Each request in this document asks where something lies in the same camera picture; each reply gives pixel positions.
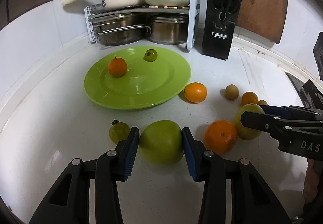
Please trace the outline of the person's right hand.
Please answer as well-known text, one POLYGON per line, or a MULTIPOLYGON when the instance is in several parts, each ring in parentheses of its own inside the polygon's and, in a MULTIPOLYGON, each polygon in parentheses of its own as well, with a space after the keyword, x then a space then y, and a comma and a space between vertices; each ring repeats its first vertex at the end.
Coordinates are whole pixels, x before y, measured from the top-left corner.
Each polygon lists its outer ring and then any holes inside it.
POLYGON ((322 162, 307 159, 308 166, 305 174, 303 197, 306 203, 310 203, 318 193, 318 184, 322 172, 322 162))

